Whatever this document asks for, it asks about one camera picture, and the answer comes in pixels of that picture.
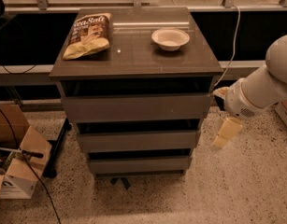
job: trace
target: dresser top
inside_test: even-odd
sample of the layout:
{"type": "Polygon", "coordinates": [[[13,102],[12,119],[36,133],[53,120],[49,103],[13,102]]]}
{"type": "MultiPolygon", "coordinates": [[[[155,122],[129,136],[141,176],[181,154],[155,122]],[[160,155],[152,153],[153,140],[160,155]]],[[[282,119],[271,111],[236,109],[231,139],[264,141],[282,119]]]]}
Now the dresser top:
{"type": "Polygon", "coordinates": [[[208,42],[186,7],[82,9],[76,18],[110,13],[109,49],[76,60],[63,60],[70,33],[50,72],[52,80],[208,76],[222,72],[208,42]],[[160,28],[185,31],[190,41],[177,51],[164,51],[151,40],[160,28]]]}

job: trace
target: black cable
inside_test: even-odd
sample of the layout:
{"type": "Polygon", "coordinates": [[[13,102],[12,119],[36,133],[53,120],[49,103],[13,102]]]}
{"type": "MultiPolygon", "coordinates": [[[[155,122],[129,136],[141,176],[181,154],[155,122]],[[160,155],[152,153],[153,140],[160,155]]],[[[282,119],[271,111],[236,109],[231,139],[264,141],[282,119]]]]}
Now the black cable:
{"type": "MultiPolygon", "coordinates": [[[[12,125],[11,125],[9,119],[7,118],[7,116],[5,115],[5,113],[4,113],[1,109],[0,109],[0,113],[1,113],[1,115],[3,115],[3,117],[4,117],[5,120],[7,121],[8,125],[9,125],[9,127],[10,127],[10,129],[11,129],[11,132],[12,132],[12,135],[13,135],[13,138],[14,138],[14,141],[15,141],[15,144],[16,144],[16,147],[17,147],[17,146],[19,145],[19,142],[18,142],[18,140],[17,140],[17,138],[16,138],[16,136],[15,136],[13,127],[12,127],[12,125]]],[[[53,211],[54,211],[54,213],[55,213],[55,215],[56,215],[56,217],[57,217],[58,223],[61,224],[61,220],[60,220],[60,218],[59,218],[59,215],[58,215],[58,213],[57,213],[57,210],[56,210],[56,208],[55,208],[55,205],[54,205],[54,203],[53,203],[53,201],[52,201],[52,198],[51,198],[51,196],[50,196],[50,193],[49,193],[47,187],[45,186],[45,184],[43,183],[43,181],[41,180],[41,178],[38,176],[38,174],[37,174],[37,173],[34,171],[34,169],[31,167],[29,161],[26,159],[26,157],[24,156],[24,153],[23,153],[23,152],[22,152],[22,156],[23,156],[25,162],[27,163],[27,165],[29,166],[29,168],[31,169],[31,171],[33,172],[33,174],[37,177],[37,179],[39,180],[39,182],[42,184],[43,188],[44,188],[45,191],[47,192],[47,194],[48,194],[48,196],[49,196],[49,199],[50,199],[50,203],[51,203],[52,209],[53,209],[53,211]]]]}
{"type": "MultiPolygon", "coordinates": [[[[30,37],[28,36],[27,31],[22,27],[22,25],[21,25],[18,21],[16,21],[15,17],[14,17],[14,18],[10,18],[9,16],[3,14],[0,18],[5,18],[5,19],[7,19],[8,21],[14,21],[15,24],[17,24],[17,26],[20,27],[20,29],[26,34],[26,37],[28,37],[29,42],[31,42],[31,41],[30,41],[30,37]]],[[[1,30],[3,27],[5,27],[6,25],[7,25],[7,22],[0,27],[0,30],[1,30]]],[[[6,67],[5,67],[3,64],[1,64],[1,63],[0,63],[0,66],[2,66],[2,67],[4,68],[4,70],[6,70],[9,74],[25,74],[25,73],[27,73],[27,72],[33,70],[35,67],[37,67],[37,64],[34,64],[31,68],[29,68],[29,69],[27,69],[27,70],[25,70],[25,71],[23,71],[23,72],[11,72],[11,71],[9,71],[8,69],[6,69],[6,67]]]]}
{"type": "Polygon", "coordinates": [[[10,74],[24,74],[24,73],[27,73],[28,71],[31,71],[31,70],[34,69],[35,67],[37,67],[37,65],[34,64],[31,68],[29,68],[29,69],[27,69],[27,70],[25,70],[25,71],[23,71],[23,72],[10,72],[9,70],[7,70],[7,69],[5,68],[4,65],[0,64],[0,66],[2,66],[2,67],[4,68],[4,70],[6,70],[6,71],[7,71],[8,73],[10,73],[10,74]]]}

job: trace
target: beige object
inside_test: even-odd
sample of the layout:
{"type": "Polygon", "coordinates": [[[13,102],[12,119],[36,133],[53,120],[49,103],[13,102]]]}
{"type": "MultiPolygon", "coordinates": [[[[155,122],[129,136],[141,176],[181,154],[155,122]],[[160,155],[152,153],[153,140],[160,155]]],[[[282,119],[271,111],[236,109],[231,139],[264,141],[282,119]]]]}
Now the beige object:
{"type": "Polygon", "coordinates": [[[243,127],[243,121],[235,117],[226,118],[222,127],[214,140],[213,145],[216,147],[224,147],[235,137],[243,127]]]}
{"type": "Polygon", "coordinates": [[[227,92],[228,87],[220,87],[217,90],[215,90],[213,94],[225,100],[227,92]]]}
{"type": "Polygon", "coordinates": [[[101,13],[76,20],[63,59],[77,59],[108,49],[110,18],[109,13],[101,13]]]}
{"type": "Polygon", "coordinates": [[[161,49],[174,51],[189,42],[190,37],[180,29],[163,28],[156,30],[151,35],[152,40],[157,43],[161,49]]]}

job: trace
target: cardboard box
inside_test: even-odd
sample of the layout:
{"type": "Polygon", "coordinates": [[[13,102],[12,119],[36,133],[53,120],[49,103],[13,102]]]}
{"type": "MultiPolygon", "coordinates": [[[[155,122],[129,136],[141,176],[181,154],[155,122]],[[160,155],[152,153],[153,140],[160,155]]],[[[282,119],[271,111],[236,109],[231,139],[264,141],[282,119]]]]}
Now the cardboard box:
{"type": "MultiPolygon", "coordinates": [[[[41,177],[50,157],[51,144],[27,121],[18,105],[0,105],[22,150],[39,152],[42,159],[31,157],[29,163],[41,177]]],[[[13,133],[5,117],[0,112],[0,144],[15,147],[13,133]]],[[[7,170],[0,169],[0,199],[31,199],[37,177],[24,160],[14,158],[7,170]]]]}
{"type": "Polygon", "coordinates": [[[275,111],[278,113],[278,115],[281,117],[281,119],[287,126],[287,100],[279,102],[275,107],[275,111]]]}

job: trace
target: dark gray dresser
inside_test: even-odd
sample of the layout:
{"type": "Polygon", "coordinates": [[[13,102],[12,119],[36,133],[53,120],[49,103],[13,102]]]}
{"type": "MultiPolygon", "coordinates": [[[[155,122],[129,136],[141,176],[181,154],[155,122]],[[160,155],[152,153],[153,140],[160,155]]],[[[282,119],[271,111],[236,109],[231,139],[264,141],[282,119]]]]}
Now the dark gray dresser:
{"type": "Polygon", "coordinates": [[[64,61],[50,79],[61,93],[94,175],[185,172],[222,69],[187,8],[84,9],[111,13],[110,48],[64,61]],[[161,50],[153,31],[175,27],[190,42],[161,50]]]}

